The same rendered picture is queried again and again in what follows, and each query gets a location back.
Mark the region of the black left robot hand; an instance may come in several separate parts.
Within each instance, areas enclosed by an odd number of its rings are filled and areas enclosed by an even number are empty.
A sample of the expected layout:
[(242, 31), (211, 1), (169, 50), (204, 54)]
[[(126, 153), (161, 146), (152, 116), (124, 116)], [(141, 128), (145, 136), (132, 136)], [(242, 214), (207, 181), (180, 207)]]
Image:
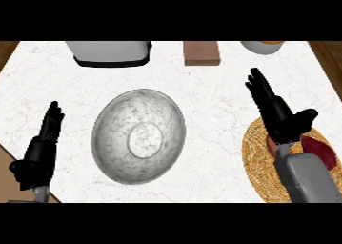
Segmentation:
[(40, 133), (30, 141), (24, 158), (11, 163), (9, 170), (14, 173), (23, 191), (49, 185), (54, 176), (57, 143), (64, 116), (65, 114), (58, 107), (58, 102), (52, 101), (48, 107)]

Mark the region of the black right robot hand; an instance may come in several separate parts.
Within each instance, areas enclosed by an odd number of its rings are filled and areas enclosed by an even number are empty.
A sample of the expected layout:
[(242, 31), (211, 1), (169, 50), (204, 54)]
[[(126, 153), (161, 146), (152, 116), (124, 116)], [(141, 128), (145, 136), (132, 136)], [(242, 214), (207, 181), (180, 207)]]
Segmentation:
[(245, 86), (258, 106), (270, 139), (278, 144), (298, 142), (301, 135), (312, 131), (319, 112), (314, 109), (292, 112), (286, 101), (275, 94), (258, 68), (251, 69)]

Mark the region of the dark red sweet potato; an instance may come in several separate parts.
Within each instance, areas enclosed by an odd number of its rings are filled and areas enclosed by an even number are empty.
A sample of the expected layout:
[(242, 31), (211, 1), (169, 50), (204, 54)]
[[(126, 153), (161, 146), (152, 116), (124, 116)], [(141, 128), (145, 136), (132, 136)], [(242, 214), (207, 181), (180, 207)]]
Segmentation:
[(326, 169), (331, 171), (337, 167), (337, 155), (331, 146), (304, 135), (301, 137), (301, 147), (306, 153), (313, 153), (320, 157), (326, 165)]

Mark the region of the round woven straw placemat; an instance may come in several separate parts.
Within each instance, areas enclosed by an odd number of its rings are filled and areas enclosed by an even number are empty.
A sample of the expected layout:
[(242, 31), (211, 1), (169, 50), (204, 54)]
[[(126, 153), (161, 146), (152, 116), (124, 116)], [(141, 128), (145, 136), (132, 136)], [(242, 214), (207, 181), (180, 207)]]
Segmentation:
[[(312, 128), (312, 131), (304, 134), (320, 142), (326, 143), (322, 133)], [(248, 179), (258, 196), (266, 203), (291, 203), (288, 191), (281, 183), (278, 172), (273, 166), (275, 157), (269, 153), (266, 146), (267, 131), (264, 121), (258, 118), (248, 126), (242, 139), (242, 161)], [(337, 188), (342, 194), (342, 163), (337, 156), (337, 165), (329, 171)]]

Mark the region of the grey marble bowl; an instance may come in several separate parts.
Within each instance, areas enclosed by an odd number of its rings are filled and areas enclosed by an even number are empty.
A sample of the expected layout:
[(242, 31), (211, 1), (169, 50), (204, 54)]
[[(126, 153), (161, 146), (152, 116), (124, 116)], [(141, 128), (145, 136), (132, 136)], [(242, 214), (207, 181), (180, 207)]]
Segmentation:
[(185, 145), (185, 118), (172, 98), (139, 89), (107, 104), (92, 132), (92, 154), (105, 176), (139, 185), (172, 168)]

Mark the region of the pale grey round pot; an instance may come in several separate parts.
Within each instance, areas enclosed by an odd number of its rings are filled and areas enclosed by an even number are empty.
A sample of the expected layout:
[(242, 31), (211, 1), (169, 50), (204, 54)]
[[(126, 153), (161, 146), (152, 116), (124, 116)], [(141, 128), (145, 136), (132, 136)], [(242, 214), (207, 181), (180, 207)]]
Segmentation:
[(242, 41), (242, 46), (248, 51), (256, 54), (270, 55), (275, 54), (281, 47), (284, 46), (284, 41), (276, 43), (261, 42), (261, 41)]

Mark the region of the brown wooden block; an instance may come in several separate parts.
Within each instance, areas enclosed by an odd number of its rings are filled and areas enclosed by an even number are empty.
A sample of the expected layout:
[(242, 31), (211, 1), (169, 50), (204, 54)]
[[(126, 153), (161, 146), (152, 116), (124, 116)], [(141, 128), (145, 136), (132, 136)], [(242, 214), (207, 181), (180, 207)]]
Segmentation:
[(219, 66), (220, 52), (216, 41), (185, 41), (183, 56), (186, 66)]

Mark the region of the pale grey appliance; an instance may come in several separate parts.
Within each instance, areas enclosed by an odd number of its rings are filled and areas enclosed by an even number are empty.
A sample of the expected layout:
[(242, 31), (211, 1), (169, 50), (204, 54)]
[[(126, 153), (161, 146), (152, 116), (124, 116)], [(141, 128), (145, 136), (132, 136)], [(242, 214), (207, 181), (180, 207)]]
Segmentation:
[(88, 68), (129, 68), (149, 62), (149, 41), (67, 41), (74, 59)]

